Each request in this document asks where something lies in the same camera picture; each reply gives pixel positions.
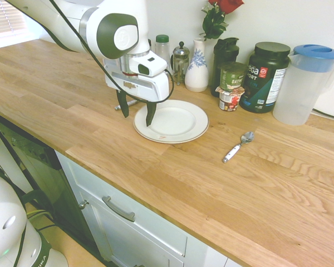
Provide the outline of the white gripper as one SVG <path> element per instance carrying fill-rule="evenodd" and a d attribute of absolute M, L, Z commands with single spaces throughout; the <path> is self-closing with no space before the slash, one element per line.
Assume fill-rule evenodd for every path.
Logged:
<path fill-rule="evenodd" d="M 110 74 L 112 79 L 124 90 L 117 90 L 117 100 L 120 105 L 120 110 L 125 118 L 129 116 L 129 106 L 126 100 L 126 93 L 147 102 L 146 126 L 150 126 L 155 112 L 157 103 L 167 98 L 169 94 L 169 79 L 165 72 L 162 72 L 154 77 L 144 75 L 127 76 L 121 72 L 119 60 L 104 59 L 104 68 Z"/>

